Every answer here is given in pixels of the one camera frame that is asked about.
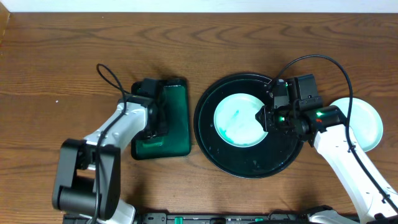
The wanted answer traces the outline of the green sponge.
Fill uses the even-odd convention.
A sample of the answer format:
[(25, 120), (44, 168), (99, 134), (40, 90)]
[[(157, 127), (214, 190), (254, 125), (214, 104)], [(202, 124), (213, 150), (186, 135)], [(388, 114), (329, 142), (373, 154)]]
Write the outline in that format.
[(152, 138), (152, 139), (145, 139), (141, 141), (141, 145), (143, 148), (153, 148), (153, 147), (159, 147), (164, 144), (164, 139), (163, 138)]

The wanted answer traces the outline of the pale green plate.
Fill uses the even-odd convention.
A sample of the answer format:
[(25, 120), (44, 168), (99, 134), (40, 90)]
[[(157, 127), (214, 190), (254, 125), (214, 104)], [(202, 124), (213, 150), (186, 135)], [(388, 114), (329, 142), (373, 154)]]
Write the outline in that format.
[[(382, 139), (382, 119), (374, 107), (364, 100), (353, 98), (349, 126), (351, 142), (356, 146), (356, 152), (362, 149), (360, 154), (374, 149)], [(344, 123), (332, 126), (322, 134), (319, 145), (334, 148), (347, 146), (345, 137)]]
[(229, 95), (217, 105), (213, 122), (216, 132), (226, 143), (235, 147), (251, 147), (267, 136), (256, 113), (264, 103), (246, 93)]

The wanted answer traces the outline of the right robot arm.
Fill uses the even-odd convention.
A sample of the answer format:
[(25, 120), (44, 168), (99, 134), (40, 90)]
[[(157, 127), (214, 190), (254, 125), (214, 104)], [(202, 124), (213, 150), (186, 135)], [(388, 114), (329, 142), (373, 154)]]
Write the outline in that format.
[(359, 145), (349, 125), (351, 113), (324, 107), (314, 78), (272, 80), (271, 105), (256, 120), (265, 132), (306, 141), (327, 161), (348, 193), (361, 223), (397, 223), (397, 192)]

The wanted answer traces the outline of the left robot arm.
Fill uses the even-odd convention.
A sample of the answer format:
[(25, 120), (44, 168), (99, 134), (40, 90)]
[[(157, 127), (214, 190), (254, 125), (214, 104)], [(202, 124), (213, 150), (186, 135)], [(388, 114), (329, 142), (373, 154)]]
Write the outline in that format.
[(67, 139), (60, 157), (52, 195), (53, 208), (87, 215), (92, 223), (110, 220), (121, 194), (121, 155), (144, 132), (165, 132), (166, 96), (123, 94), (116, 111), (81, 140)]

